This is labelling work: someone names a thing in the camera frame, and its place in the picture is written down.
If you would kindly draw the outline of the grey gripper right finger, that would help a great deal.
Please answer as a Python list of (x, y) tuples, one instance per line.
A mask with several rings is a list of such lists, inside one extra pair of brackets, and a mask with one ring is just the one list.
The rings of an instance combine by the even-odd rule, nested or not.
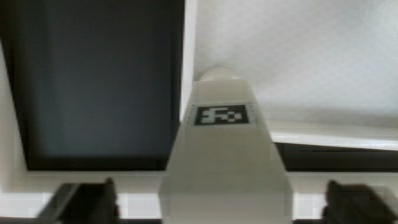
[(364, 184), (326, 183), (326, 205), (321, 212), (324, 224), (395, 224), (392, 212), (374, 191)]

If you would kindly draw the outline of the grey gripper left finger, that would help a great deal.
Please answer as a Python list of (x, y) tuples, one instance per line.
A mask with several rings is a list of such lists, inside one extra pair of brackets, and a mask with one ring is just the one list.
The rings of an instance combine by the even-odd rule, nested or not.
[(117, 224), (115, 185), (111, 179), (101, 183), (65, 183), (33, 219), (33, 224)]

